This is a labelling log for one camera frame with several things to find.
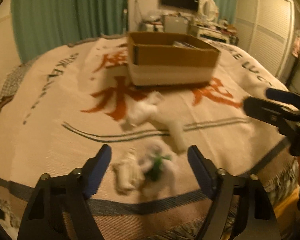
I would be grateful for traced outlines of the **cream cloth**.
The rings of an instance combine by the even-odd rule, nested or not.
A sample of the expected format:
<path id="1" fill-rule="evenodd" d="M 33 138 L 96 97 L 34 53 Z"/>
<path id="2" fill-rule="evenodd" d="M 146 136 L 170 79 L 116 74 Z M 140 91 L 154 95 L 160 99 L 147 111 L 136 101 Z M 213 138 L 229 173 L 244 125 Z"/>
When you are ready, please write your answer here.
<path id="1" fill-rule="evenodd" d="M 127 195 L 138 190 L 145 181 L 134 148 L 129 148 L 117 162 L 113 163 L 113 170 L 116 176 L 116 190 L 119 194 Z"/>

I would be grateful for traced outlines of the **white green plush toy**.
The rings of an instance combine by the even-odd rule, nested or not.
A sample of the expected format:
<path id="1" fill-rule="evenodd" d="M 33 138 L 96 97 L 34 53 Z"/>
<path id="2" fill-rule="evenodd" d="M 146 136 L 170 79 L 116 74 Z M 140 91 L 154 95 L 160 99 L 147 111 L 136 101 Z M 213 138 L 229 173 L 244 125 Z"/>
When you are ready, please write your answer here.
<path id="1" fill-rule="evenodd" d="M 145 182 L 141 187 L 145 198 L 157 198 L 166 188 L 172 196 L 176 195 L 177 154 L 170 146 L 161 140 L 150 140 L 146 152 L 139 159 L 139 167 L 145 176 Z"/>

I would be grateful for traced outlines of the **hanging pink clothes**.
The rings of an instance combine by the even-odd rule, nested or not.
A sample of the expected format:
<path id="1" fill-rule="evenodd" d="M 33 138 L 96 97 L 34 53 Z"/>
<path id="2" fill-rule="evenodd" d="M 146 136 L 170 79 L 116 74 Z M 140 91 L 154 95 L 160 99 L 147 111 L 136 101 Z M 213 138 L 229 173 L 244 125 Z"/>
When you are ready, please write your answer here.
<path id="1" fill-rule="evenodd" d="M 292 55 L 295 58 L 299 58 L 300 56 L 300 30 L 297 29 L 295 32 L 295 39 L 293 43 Z"/>

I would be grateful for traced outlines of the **cream printed bed blanket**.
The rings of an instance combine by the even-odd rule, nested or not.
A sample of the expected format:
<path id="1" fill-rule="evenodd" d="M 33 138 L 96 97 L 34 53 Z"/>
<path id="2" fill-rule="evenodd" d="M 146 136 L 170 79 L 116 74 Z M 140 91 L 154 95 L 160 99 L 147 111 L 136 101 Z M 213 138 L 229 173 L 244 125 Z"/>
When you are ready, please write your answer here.
<path id="1" fill-rule="evenodd" d="M 196 145 L 217 168 L 233 176 L 256 174 L 272 205 L 298 188 L 298 162 L 276 128 L 245 115 L 243 100 L 285 90 L 255 58 L 236 46 L 213 42 L 221 55 L 212 79 L 198 86 L 137 88 L 129 76 L 127 38 L 96 38 L 61 46 L 27 62 L 17 92 L 0 103 L 0 228 L 12 239 L 40 176 L 69 174 L 102 145 L 111 162 L 87 204 L 106 239 L 193 239 L 211 201 L 200 190 L 168 130 L 153 121 L 129 127 L 129 107 L 149 93 L 164 96 L 161 113 L 184 127 L 187 148 Z M 129 148 L 137 159 L 150 140 L 177 154 L 176 195 L 162 190 L 147 199 L 141 187 L 116 190 L 113 163 Z"/>

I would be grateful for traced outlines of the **white sliding wardrobe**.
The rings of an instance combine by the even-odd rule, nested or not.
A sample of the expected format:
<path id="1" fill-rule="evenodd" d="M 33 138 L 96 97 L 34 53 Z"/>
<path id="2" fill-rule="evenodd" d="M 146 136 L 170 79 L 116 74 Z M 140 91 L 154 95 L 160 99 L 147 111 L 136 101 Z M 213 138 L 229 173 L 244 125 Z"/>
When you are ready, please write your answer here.
<path id="1" fill-rule="evenodd" d="M 284 76 L 295 30 L 293 0 L 237 0 L 238 47 L 277 79 Z"/>

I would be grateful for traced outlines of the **dark suitcase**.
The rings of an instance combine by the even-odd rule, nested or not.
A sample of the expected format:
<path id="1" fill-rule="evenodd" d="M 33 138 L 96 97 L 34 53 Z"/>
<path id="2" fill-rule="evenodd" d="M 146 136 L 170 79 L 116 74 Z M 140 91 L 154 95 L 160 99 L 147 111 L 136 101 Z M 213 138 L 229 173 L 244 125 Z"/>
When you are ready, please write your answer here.
<path id="1" fill-rule="evenodd" d="M 238 46 L 239 38 L 236 35 L 229 36 L 229 43 L 234 46 Z"/>

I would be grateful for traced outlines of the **white dressing table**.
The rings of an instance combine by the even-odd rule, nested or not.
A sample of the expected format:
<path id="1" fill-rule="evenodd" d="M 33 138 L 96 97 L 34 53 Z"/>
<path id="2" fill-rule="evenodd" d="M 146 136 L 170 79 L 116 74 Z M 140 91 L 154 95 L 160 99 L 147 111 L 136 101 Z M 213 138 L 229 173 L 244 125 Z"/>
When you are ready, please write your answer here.
<path id="1" fill-rule="evenodd" d="M 218 30 L 200 27 L 194 24 L 189 26 L 189 35 L 192 35 L 196 38 L 207 38 L 213 41 L 219 41 L 227 44 L 230 43 L 230 35 L 224 34 Z"/>

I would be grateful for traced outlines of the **striped bed sheet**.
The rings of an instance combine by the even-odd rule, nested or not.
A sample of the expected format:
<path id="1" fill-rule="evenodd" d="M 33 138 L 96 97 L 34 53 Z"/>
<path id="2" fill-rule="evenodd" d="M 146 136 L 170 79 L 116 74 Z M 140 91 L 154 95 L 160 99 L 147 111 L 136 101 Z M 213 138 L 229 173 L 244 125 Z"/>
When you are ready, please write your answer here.
<path id="1" fill-rule="evenodd" d="M 7 74 L 6 79 L 0 86 L 0 103 L 3 101 L 4 97 L 12 96 L 17 92 L 29 68 L 30 65 L 24 63 L 15 67 L 10 73 Z"/>

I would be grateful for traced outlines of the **brown cardboard box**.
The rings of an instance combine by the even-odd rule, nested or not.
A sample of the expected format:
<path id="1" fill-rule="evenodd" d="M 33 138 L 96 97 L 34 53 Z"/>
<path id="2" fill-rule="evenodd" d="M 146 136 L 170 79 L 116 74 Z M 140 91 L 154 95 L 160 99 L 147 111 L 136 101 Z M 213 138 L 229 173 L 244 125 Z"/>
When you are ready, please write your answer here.
<path id="1" fill-rule="evenodd" d="M 186 42 L 197 49 L 172 46 Z M 136 86 L 207 83 L 221 52 L 194 36 L 178 33 L 130 32 L 127 35 L 128 71 Z"/>

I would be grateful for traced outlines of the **white oval vanity mirror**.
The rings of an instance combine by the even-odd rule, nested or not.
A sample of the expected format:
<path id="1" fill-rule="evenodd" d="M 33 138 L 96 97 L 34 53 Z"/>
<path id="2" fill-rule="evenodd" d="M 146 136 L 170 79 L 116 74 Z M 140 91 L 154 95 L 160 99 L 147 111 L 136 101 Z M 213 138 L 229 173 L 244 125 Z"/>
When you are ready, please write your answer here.
<path id="1" fill-rule="evenodd" d="M 219 10 L 214 0 L 203 0 L 202 17 L 205 23 L 217 20 L 218 14 Z"/>

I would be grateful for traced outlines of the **dark blue packet in box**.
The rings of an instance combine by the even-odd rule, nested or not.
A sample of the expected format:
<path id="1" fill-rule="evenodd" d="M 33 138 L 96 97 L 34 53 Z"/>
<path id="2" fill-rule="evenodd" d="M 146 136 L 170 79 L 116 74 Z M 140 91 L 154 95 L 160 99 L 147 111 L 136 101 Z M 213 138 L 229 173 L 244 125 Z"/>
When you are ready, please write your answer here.
<path id="1" fill-rule="evenodd" d="M 180 41 L 174 41 L 172 46 L 178 47 L 178 48 L 190 48 L 190 49 L 197 49 L 197 47 L 190 45 L 186 42 L 180 42 Z"/>

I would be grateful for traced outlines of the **grey mini fridge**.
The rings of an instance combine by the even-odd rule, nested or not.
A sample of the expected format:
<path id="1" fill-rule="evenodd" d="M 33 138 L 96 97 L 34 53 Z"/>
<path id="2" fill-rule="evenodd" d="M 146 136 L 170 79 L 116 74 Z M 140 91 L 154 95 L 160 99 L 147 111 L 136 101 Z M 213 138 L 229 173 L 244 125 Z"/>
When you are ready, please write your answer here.
<path id="1" fill-rule="evenodd" d="M 187 34 L 189 21 L 180 16 L 164 16 L 164 32 L 165 33 L 179 33 Z"/>

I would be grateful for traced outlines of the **white suitcase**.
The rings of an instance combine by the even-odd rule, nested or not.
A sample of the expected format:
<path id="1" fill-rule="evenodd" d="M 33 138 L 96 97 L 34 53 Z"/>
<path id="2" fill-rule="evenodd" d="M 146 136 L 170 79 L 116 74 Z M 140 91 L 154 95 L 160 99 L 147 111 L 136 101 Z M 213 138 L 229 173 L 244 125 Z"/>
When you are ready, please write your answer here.
<path id="1" fill-rule="evenodd" d="M 162 24 L 143 23 L 140 27 L 140 31 L 163 33 L 164 26 Z"/>

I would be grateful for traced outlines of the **large green curtain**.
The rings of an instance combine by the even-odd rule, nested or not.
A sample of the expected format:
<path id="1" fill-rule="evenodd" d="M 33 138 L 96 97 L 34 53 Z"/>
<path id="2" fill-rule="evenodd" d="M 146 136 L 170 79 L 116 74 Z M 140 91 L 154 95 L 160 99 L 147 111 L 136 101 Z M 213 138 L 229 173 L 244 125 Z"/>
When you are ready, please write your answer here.
<path id="1" fill-rule="evenodd" d="M 122 34 L 126 8 L 127 0 L 11 0 L 21 62 L 86 38 Z"/>

